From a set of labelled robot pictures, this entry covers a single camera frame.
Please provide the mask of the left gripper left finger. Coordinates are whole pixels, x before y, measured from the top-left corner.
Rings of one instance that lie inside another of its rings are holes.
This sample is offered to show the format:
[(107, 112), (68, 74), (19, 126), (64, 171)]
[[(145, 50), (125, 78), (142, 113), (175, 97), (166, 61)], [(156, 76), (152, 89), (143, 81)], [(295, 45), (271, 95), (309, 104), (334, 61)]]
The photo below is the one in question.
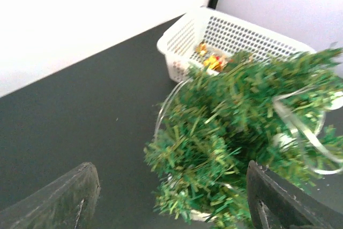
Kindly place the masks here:
[(92, 228), (100, 195), (95, 165), (84, 162), (1, 211), (1, 228)]

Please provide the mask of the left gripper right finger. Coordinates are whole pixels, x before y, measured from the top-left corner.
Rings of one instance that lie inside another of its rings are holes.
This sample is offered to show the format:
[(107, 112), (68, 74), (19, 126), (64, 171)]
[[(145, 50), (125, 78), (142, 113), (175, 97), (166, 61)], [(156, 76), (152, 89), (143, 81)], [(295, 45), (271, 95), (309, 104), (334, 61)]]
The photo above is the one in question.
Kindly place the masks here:
[(342, 228), (342, 213), (253, 160), (246, 180), (254, 228)]

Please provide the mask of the small green christmas tree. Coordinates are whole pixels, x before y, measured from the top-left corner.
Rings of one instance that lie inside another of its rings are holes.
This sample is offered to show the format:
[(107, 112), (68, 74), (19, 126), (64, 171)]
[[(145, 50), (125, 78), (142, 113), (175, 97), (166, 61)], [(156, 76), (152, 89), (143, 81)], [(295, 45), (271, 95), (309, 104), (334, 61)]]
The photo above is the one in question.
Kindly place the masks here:
[(191, 219), (204, 213), (214, 228), (251, 225), (246, 173), (250, 161), (295, 186), (342, 172), (342, 137), (315, 130), (342, 90), (333, 67), (341, 48), (302, 51), (290, 59), (255, 61), (235, 53), (211, 75), (191, 67), (161, 107), (145, 160), (161, 179), (156, 209)]

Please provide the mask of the gold bell ornament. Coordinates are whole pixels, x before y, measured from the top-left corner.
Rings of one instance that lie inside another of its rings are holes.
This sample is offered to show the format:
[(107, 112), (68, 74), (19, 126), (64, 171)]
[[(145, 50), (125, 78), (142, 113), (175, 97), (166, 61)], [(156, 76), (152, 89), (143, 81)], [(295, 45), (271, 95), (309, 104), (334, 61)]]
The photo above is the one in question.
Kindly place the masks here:
[(222, 56), (211, 55), (204, 62), (203, 65), (208, 69), (221, 72), (223, 70), (225, 59)]

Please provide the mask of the white plastic basket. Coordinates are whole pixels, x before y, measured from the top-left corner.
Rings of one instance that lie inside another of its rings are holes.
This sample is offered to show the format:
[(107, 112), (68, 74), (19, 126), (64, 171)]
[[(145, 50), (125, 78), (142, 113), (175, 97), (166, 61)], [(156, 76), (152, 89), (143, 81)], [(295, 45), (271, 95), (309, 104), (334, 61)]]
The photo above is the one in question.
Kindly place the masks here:
[(165, 57), (170, 79), (177, 83), (187, 79), (190, 65), (202, 67), (213, 54), (229, 58), (245, 50), (253, 60), (267, 62), (271, 57), (290, 59), (300, 51), (314, 53), (302, 42), (209, 8), (184, 14), (156, 47)]

